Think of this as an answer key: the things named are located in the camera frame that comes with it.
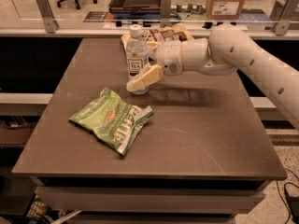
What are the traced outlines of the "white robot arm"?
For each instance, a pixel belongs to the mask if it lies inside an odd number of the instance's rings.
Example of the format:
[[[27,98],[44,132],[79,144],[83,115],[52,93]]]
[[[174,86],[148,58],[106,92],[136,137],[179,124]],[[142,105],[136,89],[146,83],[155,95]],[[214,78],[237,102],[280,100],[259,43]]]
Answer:
[[[245,32],[231,24],[214,28],[208,38],[170,41],[155,51],[156,64],[146,65],[126,85],[138,91],[164,76],[184,72],[231,75],[239,70],[299,128],[299,71],[258,46]]]

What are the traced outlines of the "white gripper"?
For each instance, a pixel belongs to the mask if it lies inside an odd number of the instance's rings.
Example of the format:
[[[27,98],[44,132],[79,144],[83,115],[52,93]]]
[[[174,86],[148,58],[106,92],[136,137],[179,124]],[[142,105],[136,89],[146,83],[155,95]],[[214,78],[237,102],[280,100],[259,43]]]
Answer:
[[[181,42],[178,40],[163,43],[162,41],[148,41],[149,57],[157,60],[157,64],[146,64],[140,73],[127,84],[130,92],[143,90],[166,76],[178,76],[183,73]]]

